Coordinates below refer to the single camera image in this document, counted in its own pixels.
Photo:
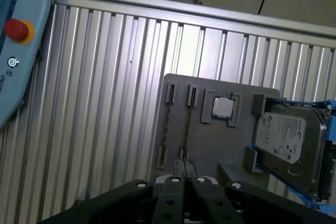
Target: screw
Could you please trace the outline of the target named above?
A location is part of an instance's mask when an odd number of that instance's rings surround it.
[[[240,189],[242,185],[239,183],[233,183],[232,186],[236,189]]]
[[[197,178],[197,181],[203,183],[205,181],[205,178]]]
[[[137,186],[138,186],[139,188],[142,188],[142,187],[145,187],[146,184],[145,184],[145,183],[139,183],[139,184],[137,184]]]

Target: metal frame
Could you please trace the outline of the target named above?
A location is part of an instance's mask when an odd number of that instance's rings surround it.
[[[335,48],[330,27],[164,0],[55,0],[26,103],[0,132],[0,222],[36,223],[148,178],[165,74],[335,99]],[[297,200],[274,178],[269,190]]]

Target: emergency stop button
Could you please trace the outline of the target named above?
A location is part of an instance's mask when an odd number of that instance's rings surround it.
[[[22,21],[12,18],[6,21],[4,33],[13,40],[23,41],[29,35],[29,28]]]

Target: hard drive label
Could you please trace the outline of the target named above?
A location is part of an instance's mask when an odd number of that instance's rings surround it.
[[[255,144],[294,164],[300,158],[305,131],[303,118],[266,112],[259,118]]]

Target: gray fixture plate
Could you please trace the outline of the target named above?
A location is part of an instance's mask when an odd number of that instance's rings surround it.
[[[169,84],[175,84],[173,103],[167,125],[166,160],[158,167],[159,148],[164,137],[168,103],[166,102]],[[180,157],[180,149],[185,136],[189,106],[187,106],[190,87],[197,87],[196,106],[192,108],[188,134],[187,157],[192,158],[199,175],[218,178],[218,164],[237,168],[232,176],[241,177],[247,182],[267,188],[268,175],[251,173],[243,167],[245,147],[253,142],[257,117],[251,113],[254,94],[279,97],[276,89],[236,84],[167,74],[163,80],[158,125],[156,129],[151,178],[173,173],[173,160]],[[231,98],[236,96],[233,118],[236,120],[215,119],[211,117],[214,96]]]

